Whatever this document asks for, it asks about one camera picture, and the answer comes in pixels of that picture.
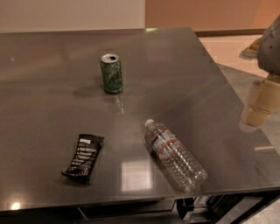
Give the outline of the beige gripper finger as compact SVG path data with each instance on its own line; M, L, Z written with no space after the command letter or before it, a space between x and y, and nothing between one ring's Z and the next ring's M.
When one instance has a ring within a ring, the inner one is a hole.
M241 123L250 127L262 126L280 107L280 76L270 73L263 80L255 80L248 94L248 102L241 114Z

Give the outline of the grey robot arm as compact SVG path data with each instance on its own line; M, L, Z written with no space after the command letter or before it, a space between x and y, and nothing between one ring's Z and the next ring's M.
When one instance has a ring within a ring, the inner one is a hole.
M249 90L240 122L247 132L262 126L280 107L280 16L262 35L257 61L268 76L255 80Z

